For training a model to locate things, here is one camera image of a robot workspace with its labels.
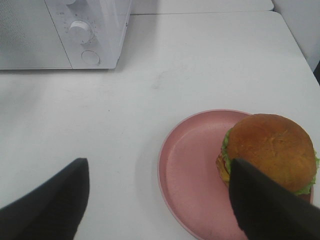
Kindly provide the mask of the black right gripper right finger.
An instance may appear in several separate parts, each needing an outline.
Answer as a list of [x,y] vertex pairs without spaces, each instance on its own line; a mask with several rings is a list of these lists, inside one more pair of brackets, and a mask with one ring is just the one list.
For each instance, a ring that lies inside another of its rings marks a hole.
[[318,240],[320,210],[271,180],[248,161],[231,162],[229,199],[249,240]]

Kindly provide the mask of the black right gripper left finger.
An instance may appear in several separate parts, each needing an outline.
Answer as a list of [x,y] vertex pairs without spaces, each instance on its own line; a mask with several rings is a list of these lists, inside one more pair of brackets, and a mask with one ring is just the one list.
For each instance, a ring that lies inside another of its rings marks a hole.
[[86,158],[77,158],[0,209],[0,238],[72,240],[86,211],[89,194],[89,163]]

